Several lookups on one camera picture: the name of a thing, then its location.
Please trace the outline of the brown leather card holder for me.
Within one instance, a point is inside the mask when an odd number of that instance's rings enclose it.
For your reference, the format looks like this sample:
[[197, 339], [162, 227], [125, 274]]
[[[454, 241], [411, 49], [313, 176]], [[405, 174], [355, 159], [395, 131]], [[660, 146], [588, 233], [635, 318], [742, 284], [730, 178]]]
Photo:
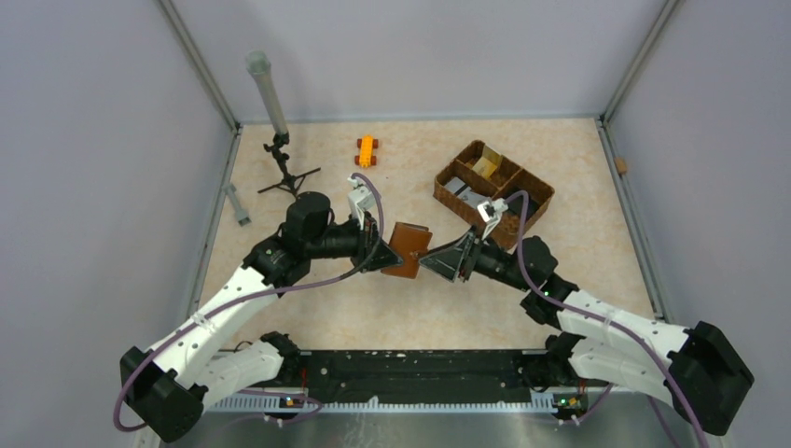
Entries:
[[420, 270], [419, 258], [427, 252], [432, 236], [433, 233], [426, 226], [398, 221], [388, 245], [402, 258], [402, 263], [383, 268], [382, 273], [415, 279]]

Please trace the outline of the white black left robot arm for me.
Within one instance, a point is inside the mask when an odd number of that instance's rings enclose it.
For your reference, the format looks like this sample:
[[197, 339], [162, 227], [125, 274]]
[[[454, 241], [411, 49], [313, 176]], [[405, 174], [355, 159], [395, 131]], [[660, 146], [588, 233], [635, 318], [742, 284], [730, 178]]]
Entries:
[[289, 385], [298, 377], [296, 357], [268, 339], [214, 360], [222, 345], [251, 317], [283, 295], [328, 287], [358, 273], [385, 268], [382, 198], [354, 181], [350, 217], [333, 220], [329, 198], [300, 193], [271, 236], [243, 258], [227, 283], [168, 336], [146, 350], [131, 347], [119, 362], [121, 389], [112, 419], [120, 432], [150, 428], [162, 441], [177, 441], [205, 409], [258, 382]]

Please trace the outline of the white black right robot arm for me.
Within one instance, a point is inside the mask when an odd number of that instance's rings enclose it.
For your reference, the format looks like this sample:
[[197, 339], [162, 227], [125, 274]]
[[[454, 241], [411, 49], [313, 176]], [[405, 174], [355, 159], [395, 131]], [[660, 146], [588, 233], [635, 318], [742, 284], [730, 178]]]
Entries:
[[672, 406], [701, 431], [724, 436], [755, 382], [724, 332], [705, 321], [667, 324], [627, 312], [564, 280], [538, 236], [513, 252], [474, 231], [422, 254], [419, 263], [447, 280], [473, 273], [526, 292], [521, 307], [538, 324], [559, 331], [548, 339], [549, 377], [578, 377], [628, 387]]

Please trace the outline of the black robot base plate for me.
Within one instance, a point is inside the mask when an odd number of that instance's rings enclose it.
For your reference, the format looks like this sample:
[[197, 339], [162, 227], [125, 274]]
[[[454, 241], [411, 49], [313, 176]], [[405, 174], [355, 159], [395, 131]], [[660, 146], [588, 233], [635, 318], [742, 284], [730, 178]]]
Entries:
[[552, 387], [602, 386], [544, 350], [314, 350], [287, 357], [267, 391], [294, 389], [324, 404], [527, 402]]

